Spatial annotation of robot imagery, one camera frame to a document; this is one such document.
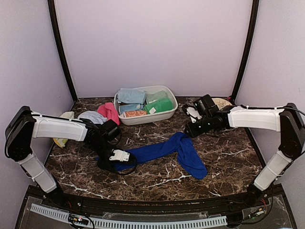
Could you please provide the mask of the large light blue towel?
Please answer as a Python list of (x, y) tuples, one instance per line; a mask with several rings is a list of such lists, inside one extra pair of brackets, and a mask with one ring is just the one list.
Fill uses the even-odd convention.
[(118, 91), (118, 101), (125, 104), (144, 104), (146, 92), (137, 89), (122, 88)]

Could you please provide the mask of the dark blue towel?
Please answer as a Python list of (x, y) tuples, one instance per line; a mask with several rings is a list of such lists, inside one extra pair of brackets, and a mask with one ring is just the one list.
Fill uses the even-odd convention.
[(196, 152), (191, 138), (182, 132), (175, 133), (168, 141), (130, 149), (127, 152), (136, 157), (139, 165), (176, 152), (178, 163), (191, 176), (203, 179), (207, 175), (207, 169)]

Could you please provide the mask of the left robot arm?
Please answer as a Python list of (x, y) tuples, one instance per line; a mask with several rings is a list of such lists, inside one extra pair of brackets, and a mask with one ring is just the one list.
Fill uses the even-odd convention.
[(4, 153), (7, 158), (17, 162), (39, 187), (49, 194), (49, 201), (57, 208), (67, 204), (67, 197), (62, 194), (60, 185), (36, 157), (31, 148), (34, 138), (62, 138), (89, 144), (100, 159), (106, 160), (107, 169), (111, 170), (111, 141), (120, 135), (120, 129), (113, 120), (95, 124), (85, 118), (68, 119), (40, 114), (23, 106), (16, 113), (5, 130)]

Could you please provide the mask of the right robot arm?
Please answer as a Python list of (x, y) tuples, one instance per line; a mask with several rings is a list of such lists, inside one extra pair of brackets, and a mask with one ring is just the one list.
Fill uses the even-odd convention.
[(219, 109), (210, 95), (206, 94), (194, 101), (192, 106), (184, 105), (183, 111), (191, 119), (185, 127), (185, 133), (191, 138), (213, 130), (239, 127), (266, 129), (281, 134), (277, 152), (243, 197), (243, 203), (248, 207), (255, 206), (261, 200), (262, 192), (305, 152), (304, 113), (294, 103), (282, 107), (227, 105)]

